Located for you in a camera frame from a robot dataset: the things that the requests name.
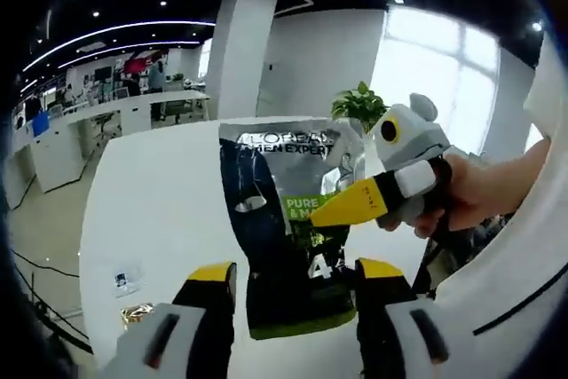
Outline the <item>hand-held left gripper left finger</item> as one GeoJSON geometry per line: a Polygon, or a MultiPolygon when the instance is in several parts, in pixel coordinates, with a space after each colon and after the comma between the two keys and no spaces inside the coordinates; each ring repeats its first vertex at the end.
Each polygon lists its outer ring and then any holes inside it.
{"type": "Polygon", "coordinates": [[[226,378],[234,342],[236,263],[192,272],[117,341],[115,378],[226,378]]]}

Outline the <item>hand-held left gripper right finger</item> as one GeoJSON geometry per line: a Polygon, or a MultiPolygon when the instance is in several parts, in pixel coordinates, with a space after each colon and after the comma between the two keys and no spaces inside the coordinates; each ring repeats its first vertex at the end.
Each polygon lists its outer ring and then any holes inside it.
{"type": "Polygon", "coordinates": [[[355,262],[357,338],[364,378],[472,378],[474,336],[457,317],[420,298],[386,262],[355,262]]]}

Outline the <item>person's right hand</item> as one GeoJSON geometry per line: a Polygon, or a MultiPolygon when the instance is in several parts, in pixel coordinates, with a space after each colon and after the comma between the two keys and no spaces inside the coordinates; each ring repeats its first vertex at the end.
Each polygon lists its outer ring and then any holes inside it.
{"type": "Polygon", "coordinates": [[[446,161],[453,172],[447,189],[448,207],[416,219],[414,231],[420,238],[430,237],[443,216],[447,216],[447,227],[451,232],[459,231],[489,217],[517,210],[526,196],[526,190],[516,182],[509,162],[479,168],[456,154],[449,154],[446,161]]]}

